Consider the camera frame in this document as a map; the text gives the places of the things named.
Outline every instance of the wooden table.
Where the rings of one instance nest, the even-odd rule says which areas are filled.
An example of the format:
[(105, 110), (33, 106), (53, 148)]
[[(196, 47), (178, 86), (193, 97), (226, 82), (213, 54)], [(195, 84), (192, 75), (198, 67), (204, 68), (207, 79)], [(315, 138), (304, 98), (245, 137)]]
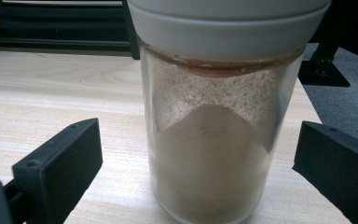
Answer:
[[(140, 62), (0, 51), (0, 180), (67, 125), (98, 118), (103, 167), (66, 223), (175, 223), (149, 186)], [(260, 204), (244, 223), (350, 223), (292, 170), (302, 120), (319, 121), (297, 82)]]

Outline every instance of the jar lid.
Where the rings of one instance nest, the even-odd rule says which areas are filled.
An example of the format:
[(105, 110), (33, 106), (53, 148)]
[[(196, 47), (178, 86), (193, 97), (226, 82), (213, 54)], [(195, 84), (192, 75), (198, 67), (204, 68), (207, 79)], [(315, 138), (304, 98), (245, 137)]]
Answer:
[(129, 0), (141, 39), (171, 54), (248, 61), (302, 48), (330, 0)]

